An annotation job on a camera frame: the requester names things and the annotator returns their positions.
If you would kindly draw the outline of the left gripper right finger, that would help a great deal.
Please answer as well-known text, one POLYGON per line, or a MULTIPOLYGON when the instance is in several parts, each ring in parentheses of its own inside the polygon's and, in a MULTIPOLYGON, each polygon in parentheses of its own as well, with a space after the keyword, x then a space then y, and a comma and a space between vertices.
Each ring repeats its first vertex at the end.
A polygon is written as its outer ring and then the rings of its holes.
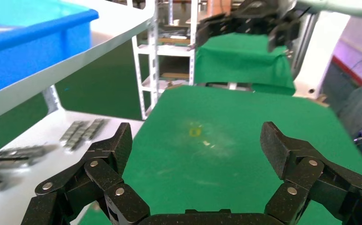
POLYGON ((326 159, 309 142, 284 135, 273 122, 261 128, 260 145, 283 183, 265 214, 295 225, 310 202, 324 206, 344 225, 362 225, 362 175, 326 159))

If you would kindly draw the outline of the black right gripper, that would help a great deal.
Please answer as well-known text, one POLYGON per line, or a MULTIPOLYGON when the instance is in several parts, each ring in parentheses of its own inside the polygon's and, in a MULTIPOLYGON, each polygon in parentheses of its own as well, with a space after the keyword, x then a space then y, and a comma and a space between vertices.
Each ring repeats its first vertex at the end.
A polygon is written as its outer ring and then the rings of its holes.
POLYGON ((289 46, 299 37, 299 16, 291 9, 283 15, 289 0, 245 0, 230 15, 216 15, 199 22, 196 46, 201 47, 211 37, 237 31, 270 31, 268 51, 289 46))

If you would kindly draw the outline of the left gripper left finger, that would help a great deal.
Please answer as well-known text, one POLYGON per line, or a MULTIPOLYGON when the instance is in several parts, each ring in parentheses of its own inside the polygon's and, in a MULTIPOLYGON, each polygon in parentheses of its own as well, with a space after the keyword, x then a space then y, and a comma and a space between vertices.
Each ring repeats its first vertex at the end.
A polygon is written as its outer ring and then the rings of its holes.
POLYGON ((129 123, 114 136, 94 142, 69 168, 38 184, 23 225, 68 225, 93 202, 113 225, 137 225, 150 215, 148 204, 122 178, 132 151, 129 123))

